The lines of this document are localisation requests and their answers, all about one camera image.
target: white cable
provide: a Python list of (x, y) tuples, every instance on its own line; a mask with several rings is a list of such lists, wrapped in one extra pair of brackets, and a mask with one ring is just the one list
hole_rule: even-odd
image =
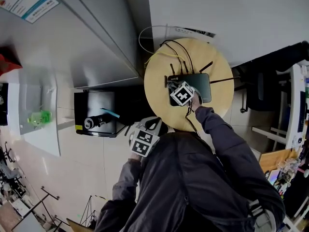
[(151, 53), (151, 54), (154, 54), (154, 52), (148, 51), (147, 49), (145, 49), (145, 48), (141, 45), (141, 43), (140, 43), (140, 36), (141, 36), (141, 34), (142, 34), (146, 29), (150, 29), (150, 28), (154, 28), (154, 27), (177, 28), (177, 27), (175, 27), (175, 26), (164, 26), (164, 25), (155, 25), (155, 26), (150, 26), (150, 27), (144, 28), (144, 29), (140, 32), (140, 34), (139, 34), (139, 44), (140, 44), (141, 48), (143, 48), (146, 52), (149, 52), (149, 53)]

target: green bottle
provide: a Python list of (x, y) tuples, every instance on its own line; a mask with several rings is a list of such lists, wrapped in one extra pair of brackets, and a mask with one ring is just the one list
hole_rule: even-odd
[(41, 110), (40, 112), (35, 112), (31, 114), (28, 118), (28, 123), (34, 126), (40, 126), (48, 124), (52, 121), (52, 113), (49, 111)]

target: round wooden table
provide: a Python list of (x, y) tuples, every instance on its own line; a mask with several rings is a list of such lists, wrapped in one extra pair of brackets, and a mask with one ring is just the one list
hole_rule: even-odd
[[(230, 66), (223, 55), (207, 42), (192, 38), (177, 39), (190, 54), (195, 73), (213, 61), (203, 73), (208, 73), (210, 81), (233, 77)], [(192, 73), (190, 60), (185, 50), (175, 42), (167, 42), (174, 48), (179, 56), (185, 59), (189, 73)], [(157, 52), (175, 54), (167, 45), (162, 45)], [(171, 106), (169, 103), (169, 91), (164, 87), (164, 76), (173, 75), (170, 64), (172, 63), (176, 75), (180, 74), (180, 63), (177, 58), (157, 54), (153, 56), (146, 68), (144, 87), (147, 101), (154, 113), (161, 117), (167, 125), (181, 130), (194, 131), (190, 123), (185, 119), (187, 106)], [(203, 106), (212, 107), (218, 115), (223, 117), (228, 111), (234, 95), (234, 80), (211, 84), (211, 102), (203, 103)], [(201, 124), (196, 120), (195, 114), (191, 113), (188, 118), (198, 131), (202, 130)]]

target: sleeve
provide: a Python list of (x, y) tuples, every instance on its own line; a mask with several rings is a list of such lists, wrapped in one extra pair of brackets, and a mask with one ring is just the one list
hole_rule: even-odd
[(129, 159), (112, 189), (112, 200), (101, 209), (95, 232), (118, 232), (134, 210), (136, 186), (141, 171), (140, 161)]
[(249, 200), (258, 200), (264, 209), (271, 211), (278, 228), (285, 214), (282, 198), (265, 178), (246, 141), (215, 114), (211, 107), (199, 107), (196, 118), (205, 133), (211, 135), (216, 155), (238, 192)]

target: dark gray jacket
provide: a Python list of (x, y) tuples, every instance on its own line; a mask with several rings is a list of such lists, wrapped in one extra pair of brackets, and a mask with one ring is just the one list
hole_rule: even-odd
[(247, 143), (212, 108), (198, 108), (196, 117), (211, 135), (216, 156), (192, 133), (161, 136), (142, 164), (124, 164), (95, 232), (177, 231), (187, 205), (222, 231), (275, 231), (280, 226), (282, 199)]

